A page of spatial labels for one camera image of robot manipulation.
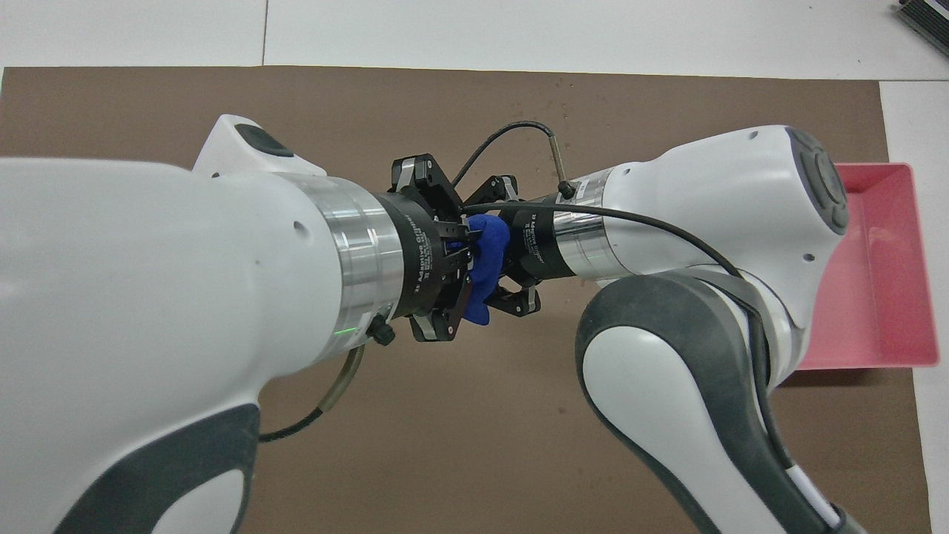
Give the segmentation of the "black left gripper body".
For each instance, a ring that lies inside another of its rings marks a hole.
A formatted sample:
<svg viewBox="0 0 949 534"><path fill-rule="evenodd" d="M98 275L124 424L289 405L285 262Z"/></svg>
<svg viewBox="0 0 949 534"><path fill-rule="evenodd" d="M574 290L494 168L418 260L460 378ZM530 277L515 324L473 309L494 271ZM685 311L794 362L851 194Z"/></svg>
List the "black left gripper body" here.
<svg viewBox="0 0 949 534"><path fill-rule="evenodd" d="M397 317L427 314L436 303L444 275L444 250L436 223L410 197L396 193L376 194L375 199L386 210L400 241L403 257L403 283Z"/></svg>

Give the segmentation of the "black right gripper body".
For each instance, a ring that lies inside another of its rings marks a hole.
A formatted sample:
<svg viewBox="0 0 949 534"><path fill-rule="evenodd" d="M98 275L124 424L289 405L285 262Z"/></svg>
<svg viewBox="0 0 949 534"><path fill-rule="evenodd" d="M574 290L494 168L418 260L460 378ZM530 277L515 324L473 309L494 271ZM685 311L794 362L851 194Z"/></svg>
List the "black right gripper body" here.
<svg viewBox="0 0 949 534"><path fill-rule="evenodd" d="M504 273L522 286L565 277L565 260L557 244L555 212L509 209L500 213L509 227Z"/></svg>

